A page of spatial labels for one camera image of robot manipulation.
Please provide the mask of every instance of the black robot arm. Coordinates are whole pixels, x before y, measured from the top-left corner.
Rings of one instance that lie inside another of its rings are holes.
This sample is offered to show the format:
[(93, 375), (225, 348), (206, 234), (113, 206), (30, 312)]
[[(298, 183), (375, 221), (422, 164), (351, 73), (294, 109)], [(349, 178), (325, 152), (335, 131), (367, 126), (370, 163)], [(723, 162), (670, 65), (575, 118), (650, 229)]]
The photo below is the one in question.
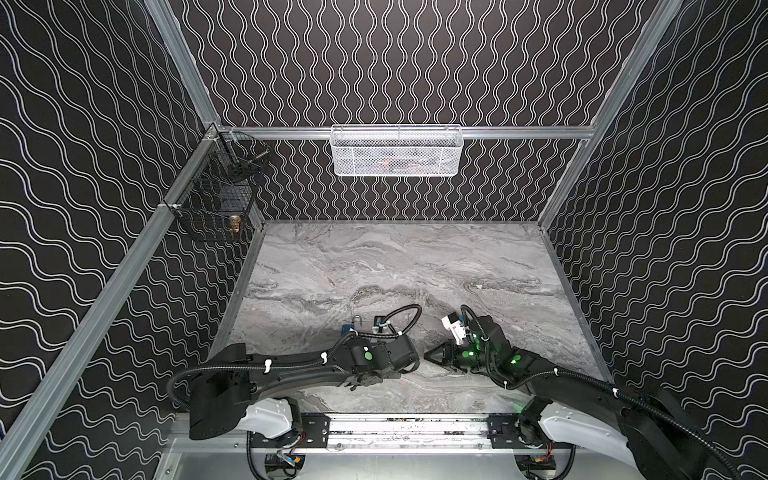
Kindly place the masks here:
[[(246, 353), (243, 343), (229, 345), (210, 361), (171, 377), (168, 396), (189, 410), (190, 439), (202, 440), (234, 429), (248, 406), (261, 399), (309, 386), (355, 389), (398, 379), (419, 366), (419, 354), (407, 333), (422, 307), (408, 305), (385, 316), (389, 320), (406, 310), (415, 310), (415, 314), (402, 331), (372, 334), (350, 330), (331, 348), (311, 353), (265, 356)], [(179, 381), (187, 377), (191, 377), (189, 399), (177, 391)]]
[[(527, 388), (534, 398), (515, 426), (523, 442), (576, 443), (619, 458), (646, 478), (697, 480), (712, 458), (731, 478), (740, 477), (667, 390), (626, 389), (564, 369), (512, 346), (490, 316), (478, 317), (466, 305), (461, 311), (463, 318), (452, 313), (443, 319), (455, 340), (424, 358), (446, 369), (488, 376), (504, 389)], [(592, 438), (599, 440), (584, 444)]]

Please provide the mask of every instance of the object in basket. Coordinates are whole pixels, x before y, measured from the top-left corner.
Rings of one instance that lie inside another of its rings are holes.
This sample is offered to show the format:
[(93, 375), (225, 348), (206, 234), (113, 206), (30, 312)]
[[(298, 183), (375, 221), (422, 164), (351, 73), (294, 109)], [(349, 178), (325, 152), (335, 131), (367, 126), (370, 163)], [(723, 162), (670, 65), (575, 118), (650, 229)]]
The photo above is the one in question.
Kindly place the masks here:
[(232, 233), (240, 232), (240, 223), (242, 221), (243, 218), (240, 215), (230, 215), (230, 229), (232, 230)]

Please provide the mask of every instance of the aluminum rail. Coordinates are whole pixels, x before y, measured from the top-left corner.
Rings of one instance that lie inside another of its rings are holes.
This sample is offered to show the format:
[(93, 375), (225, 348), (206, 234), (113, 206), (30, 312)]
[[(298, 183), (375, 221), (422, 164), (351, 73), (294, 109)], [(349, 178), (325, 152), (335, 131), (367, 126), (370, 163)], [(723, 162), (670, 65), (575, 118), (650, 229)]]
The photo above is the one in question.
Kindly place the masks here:
[[(329, 140), (331, 127), (222, 127), (259, 140)], [(591, 138), (593, 127), (462, 127), (467, 140), (504, 140), (527, 138)]]
[(240, 306), (243, 304), (245, 292), (248, 289), (251, 273), (256, 266), (256, 260), (261, 251), (261, 245), (264, 243), (265, 234), (265, 228), (257, 228), (256, 233), (253, 235), (253, 239), (250, 241), (248, 253), (246, 253), (245, 260), (243, 260), (243, 266), (240, 268), (240, 275), (237, 276), (235, 288), (230, 296), (230, 301), (227, 302), (227, 309), (224, 310), (224, 315), (221, 317), (216, 338), (210, 346), (210, 351), (208, 353), (209, 360), (227, 346), (227, 342), (230, 339), (230, 333), (232, 333), (232, 327), (235, 324), (237, 314), (240, 312)]
[[(488, 439), (484, 414), (331, 413), (328, 446), (294, 453), (363, 455), (435, 455), (483, 453), (495, 455), (544, 454), (544, 449), (494, 449)], [(245, 452), (245, 431), (232, 430), (208, 440), (189, 439), (189, 415), (177, 414), (164, 455), (179, 453)], [(276, 449), (252, 448), (254, 453)]]
[(165, 42), (168, 54), (176, 64), (181, 82), (190, 95), (200, 121), (203, 125), (219, 124), (219, 114), (210, 100), (203, 77), (200, 76), (200, 70), (197, 69), (189, 45), (184, 39), (184, 34), (181, 33), (179, 21), (168, 0), (144, 0), (144, 4)]

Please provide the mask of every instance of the gray marble table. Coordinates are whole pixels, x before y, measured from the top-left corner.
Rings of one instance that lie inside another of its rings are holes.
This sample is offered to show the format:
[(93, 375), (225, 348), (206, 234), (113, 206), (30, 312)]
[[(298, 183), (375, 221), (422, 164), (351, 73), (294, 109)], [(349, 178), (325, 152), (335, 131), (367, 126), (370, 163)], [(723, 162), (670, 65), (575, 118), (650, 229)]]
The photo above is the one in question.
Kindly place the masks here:
[[(272, 223), (230, 343), (272, 355), (319, 350), (352, 316), (371, 330), (374, 315), (408, 303), (424, 307), (410, 333), (420, 354), (450, 338), (440, 318), (466, 303), (513, 345), (600, 376), (538, 229), (526, 224)], [(355, 392), (291, 396), (307, 411), (392, 413), (517, 412), (528, 398), (429, 362)]]

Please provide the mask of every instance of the wavy line pattern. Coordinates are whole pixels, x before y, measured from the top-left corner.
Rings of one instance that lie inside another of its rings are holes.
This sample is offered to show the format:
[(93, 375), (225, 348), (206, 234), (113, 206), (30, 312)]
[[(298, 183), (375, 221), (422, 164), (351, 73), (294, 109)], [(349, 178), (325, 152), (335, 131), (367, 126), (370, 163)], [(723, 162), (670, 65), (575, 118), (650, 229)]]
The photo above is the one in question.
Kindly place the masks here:
[(616, 380), (677, 393), (744, 478), (768, 478), (767, 71), (768, 2), (687, 0), (550, 230)]
[(23, 478), (152, 478), (174, 417), (165, 381), (205, 361), (248, 244), (171, 227)]
[[(253, 153), (233, 138), (235, 153)], [(338, 177), (328, 142), (272, 142), (257, 203), (271, 220), (535, 221), (577, 145), (468, 141), (454, 177)]]
[(655, 0), (173, 0), (233, 126), (589, 124)]
[(0, 102), (4, 435), (203, 128), (140, 0), (0, 0)]

